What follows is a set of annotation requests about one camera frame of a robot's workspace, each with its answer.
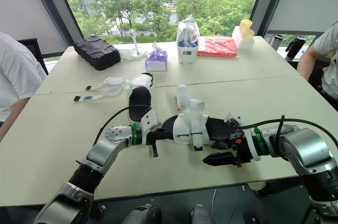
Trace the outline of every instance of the yellow cup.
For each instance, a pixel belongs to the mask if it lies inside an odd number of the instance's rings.
[[[255,32],[251,29],[245,29],[243,30],[241,36],[243,39],[250,39],[254,36]]]
[[[239,32],[242,33],[244,30],[250,29],[251,25],[252,25],[252,21],[251,20],[243,19],[241,21],[241,24],[239,25]]]

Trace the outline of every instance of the white table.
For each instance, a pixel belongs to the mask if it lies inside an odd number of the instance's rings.
[[[225,118],[236,111],[249,122],[301,118],[338,135],[338,113],[301,76],[243,80],[188,86],[191,98],[204,100],[205,114]],[[156,87],[154,108],[161,121],[177,114],[176,87]],[[127,92],[93,102],[73,102],[74,93],[35,95],[1,143],[0,206],[43,204],[73,174],[91,149],[102,124],[127,106]],[[120,114],[111,124],[128,124]],[[322,135],[335,157],[338,152]],[[97,188],[96,199],[179,191],[287,178],[296,175],[280,158],[263,156],[260,162],[212,167],[202,159],[218,152],[209,147],[196,152],[192,146],[159,141],[159,157],[151,147],[121,151]]]
[[[197,84],[237,80],[289,77],[299,75],[260,36],[255,36],[250,51],[238,51],[235,58],[198,57],[193,64],[181,64],[178,60],[175,42],[159,43],[158,47],[168,52],[168,70],[153,72],[155,86],[167,87],[178,84]],[[141,46],[151,52],[151,43]],[[118,49],[130,45],[116,45]],[[86,86],[102,82],[107,77],[126,76],[132,78],[146,72],[144,59],[122,61],[104,71],[95,70],[69,47],[60,58],[44,84],[36,92],[40,94],[62,94],[85,91]]]

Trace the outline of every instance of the white shirt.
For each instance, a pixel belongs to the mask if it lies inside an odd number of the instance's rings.
[[[321,55],[335,51],[330,65],[323,69],[322,86],[329,96],[338,100],[338,22],[322,34],[313,45]]]
[[[0,32],[0,122],[6,121],[19,99],[32,97],[45,78],[29,49]]]

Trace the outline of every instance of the window frame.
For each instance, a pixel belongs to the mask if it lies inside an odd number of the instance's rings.
[[[67,0],[41,1],[67,45],[73,45],[75,41],[83,38],[83,34]],[[278,2],[279,0],[256,0],[250,16],[250,19],[253,21],[251,28],[256,35],[264,36],[266,33],[271,33],[268,31],[268,26]]]

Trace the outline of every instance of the green ring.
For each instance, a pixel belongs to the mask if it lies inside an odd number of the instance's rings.
[[[136,135],[137,135],[137,133],[136,133],[137,123],[131,124],[131,127],[132,127],[132,131],[133,131],[133,146],[136,146],[137,145],[137,142],[136,142],[136,140],[137,140],[137,137],[136,137]]]
[[[269,153],[266,150],[265,145],[263,143],[263,139],[262,139],[262,136],[260,134],[260,129],[258,127],[255,127],[253,129],[253,131],[256,133],[257,142],[258,142],[259,148],[262,151],[263,155],[269,155]]]

